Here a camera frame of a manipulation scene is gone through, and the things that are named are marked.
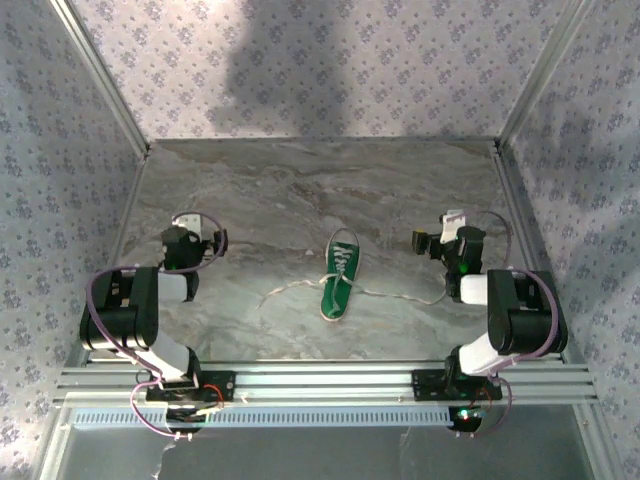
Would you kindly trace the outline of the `white shoelace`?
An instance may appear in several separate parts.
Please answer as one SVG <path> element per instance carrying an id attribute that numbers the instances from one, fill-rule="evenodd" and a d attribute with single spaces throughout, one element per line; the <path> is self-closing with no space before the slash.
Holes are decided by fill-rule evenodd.
<path id="1" fill-rule="evenodd" d="M 351 291 L 356 294 L 363 294 L 371 297 L 383 297 L 383 298 L 395 298 L 412 302 L 417 302 L 425 306 L 435 305 L 442 301 L 446 296 L 446 291 L 443 291 L 437 298 L 432 300 L 424 300 L 417 297 L 412 297 L 406 294 L 390 294 L 367 290 L 361 288 L 355 284 L 355 279 L 347 276 L 348 267 L 355 263 L 357 248 L 355 246 L 341 247 L 338 245 L 333 246 L 329 244 L 325 251 L 325 260 L 327 266 L 327 273 L 317 281 L 312 280 L 299 280 L 290 282 L 284 286 L 275 288 L 271 292 L 265 294 L 259 301 L 257 309 L 261 308 L 266 300 L 276 294 L 283 293 L 286 290 L 296 287 L 320 287 L 326 285 L 330 280 L 333 281 L 332 288 L 330 289 L 331 309 L 329 310 L 330 316 L 323 318 L 329 322 L 335 322 L 338 320 L 337 312 L 346 310 L 346 307 L 341 307 L 337 301 L 337 288 L 344 283 L 351 287 Z"/>

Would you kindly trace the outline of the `black right controller board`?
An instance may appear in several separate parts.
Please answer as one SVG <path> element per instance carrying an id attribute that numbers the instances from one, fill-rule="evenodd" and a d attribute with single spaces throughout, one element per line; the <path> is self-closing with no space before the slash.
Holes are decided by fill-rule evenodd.
<path id="1" fill-rule="evenodd" d="M 455 434 L 475 434 L 481 427 L 485 410 L 478 406 L 450 407 L 451 425 L 448 429 Z"/>

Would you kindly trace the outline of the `black controller board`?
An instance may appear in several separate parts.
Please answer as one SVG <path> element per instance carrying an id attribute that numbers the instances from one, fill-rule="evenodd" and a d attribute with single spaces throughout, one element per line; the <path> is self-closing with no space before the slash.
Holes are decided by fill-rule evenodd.
<path id="1" fill-rule="evenodd" d="M 475 434 L 481 427 L 485 410 L 478 406 L 450 407 L 451 425 L 448 429 L 455 434 Z"/>
<path id="2" fill-rule="evenodd" d="M 192 435 L 204 428 L 211 415 L 221 410 L 219 405 L 203 407 L 170 405 L 165 410 L 164 424 L 173 435 Z"/>

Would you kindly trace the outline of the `black left controller board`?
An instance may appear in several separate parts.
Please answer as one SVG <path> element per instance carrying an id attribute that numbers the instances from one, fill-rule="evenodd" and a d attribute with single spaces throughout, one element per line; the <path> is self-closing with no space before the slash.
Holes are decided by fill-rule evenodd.
<path id="1" fill-rule="evenodd" d="M 221 410 L 219 405 L 203 407 L 170 405 L 165 410 L 164 424 L 173 435 L 192 435 L 204 428 L 211 415 Z"/>

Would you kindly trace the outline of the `grey metal panel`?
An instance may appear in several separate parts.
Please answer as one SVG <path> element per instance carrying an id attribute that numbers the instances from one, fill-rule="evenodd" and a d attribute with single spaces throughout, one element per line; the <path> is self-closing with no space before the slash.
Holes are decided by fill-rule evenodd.
<path id="1" fill-rule="evenodd" d="M 171 442 L 74 427 L 38 480 L 595 480 L 571 433 L 521 421 L 480 439 L 445 428 L 222 429 Z"/>

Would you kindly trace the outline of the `aluminium table side rail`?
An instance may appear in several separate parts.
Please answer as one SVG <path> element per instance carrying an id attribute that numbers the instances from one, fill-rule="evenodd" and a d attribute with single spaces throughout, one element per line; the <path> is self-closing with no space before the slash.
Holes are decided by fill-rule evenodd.
<path id="1" fill-rule="evenodd" d="M 536 227 L 526 215 L 531 205 L 522 178 L 498 146 L 494 161 L 503 189 L 515 253 L 507 266 L 488 272 L 487 331 L 497 351 L 498 371 L 509 364 L 560 354 L 569 332 L 562 312 L 553 274 L 535 256 Z"/>
<path id="2" fill-rule="evenodd" d="M 106 263 L 106 265 L 109 267 L 117 265 L 122 255 L 122 251 L 124 249 L 124 244 L 125 244 L 125 234 L 127 232 L 131 212 L 136 202 L 138 191 L 142 182 L 142 177 L 144 174 L 144 169 L 145 169 L 148 157 L 149 157 L 149 153 L 144 153 L 137 164 L 136 172 L 133 179 L 133 184 L 129 190 L 129 194 L 125 202 L 123 214 L 119 220 L 117 235 L 115 237 L 115 243 L 113 245 L 113 248 L 110 251 L 108 261 Z M 64 368 L 82 367 L 86 364 L 87 358 L 88 358 L 88 353 L 82 348 L 80 341 L 76 340 L 72 345 L 69 356 L 64 364 Z"/>

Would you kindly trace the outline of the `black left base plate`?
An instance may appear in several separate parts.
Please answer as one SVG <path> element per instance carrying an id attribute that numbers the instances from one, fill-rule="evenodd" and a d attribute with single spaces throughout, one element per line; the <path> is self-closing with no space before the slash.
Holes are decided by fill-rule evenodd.
<path id="1" fill-rule="evenodd" d="M 233 371 L 202 371 L 196 380 L 182 380 L 149 387 L 147 402 L 171 404 L 216 404 L 234 398 L 236 374 Z"/>

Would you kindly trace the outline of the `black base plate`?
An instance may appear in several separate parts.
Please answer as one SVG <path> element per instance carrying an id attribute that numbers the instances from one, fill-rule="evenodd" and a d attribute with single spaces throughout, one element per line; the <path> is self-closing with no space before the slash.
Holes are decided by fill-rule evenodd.
<path id="1" fill-rule="evenodd" d="M 149 387 L 147 402 L 171 404 L 216 404 L 234 398 L 236 374 L 233 371 L 202 371 L 196 380 L 182 380 Z"/>
<path id="2" fill-rule="evenodd" d="M 413 370 L 411 386 L 416 401 L 501 400 L 500 387 L 486 377 L 447 373 L 444 369 Z"/>

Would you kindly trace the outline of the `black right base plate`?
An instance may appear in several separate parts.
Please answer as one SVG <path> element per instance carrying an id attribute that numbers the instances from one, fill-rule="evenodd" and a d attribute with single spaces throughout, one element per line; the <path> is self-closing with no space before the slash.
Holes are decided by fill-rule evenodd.
<path id="1" fill-rule="evenodd" d="M 413 370 L 411 386 L 416 401 L 501 400 L 500 387 L 486 377 L 447 373 L 444 369 Z"/>

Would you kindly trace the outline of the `aluminium mounting rail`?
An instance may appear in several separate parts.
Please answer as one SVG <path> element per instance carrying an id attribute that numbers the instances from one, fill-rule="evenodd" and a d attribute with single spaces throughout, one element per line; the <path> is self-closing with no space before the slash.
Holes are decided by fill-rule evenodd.
<path id="1" fill-rule="evenodd" d="M 414 402 L 411 373 L 440 369 L 442 361 L 264 360 L 206 362 L 205 370 L 233 371 L 234 407 L 408 405 Z M 500 373 L 516 405 L 594 403 L 597 394 L 588 367 L 558 356 L 525 361 Z M 121 406 L 139 378 L 125 362 L 96 360 L 67 367 L 54 393 L 58 404 Z"/>

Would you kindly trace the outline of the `aluminium frame post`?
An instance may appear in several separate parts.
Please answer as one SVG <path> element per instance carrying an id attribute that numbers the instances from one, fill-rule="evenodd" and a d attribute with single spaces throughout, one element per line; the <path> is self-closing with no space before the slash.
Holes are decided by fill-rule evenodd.
<path id="1" fill-rule="evenodd" d="M 498 147 L 510 144 L 535 107 L 540 95 L 570 46 L 594 0 L 566 0 L 547 42 L 530 72 L 527 81 L 513 106 L 500 135 Z"/>
<path id="2" fill-rule="evenodd" d="M 94 84 L 123 130 L 134 151 L 144 157 L 149 143 L 137 125 L 133 113 L 122 96 L 114 77 L 109 72 L 88 28 L 73 5 L 72 0 L 48 0 L 75 45 Z"/>

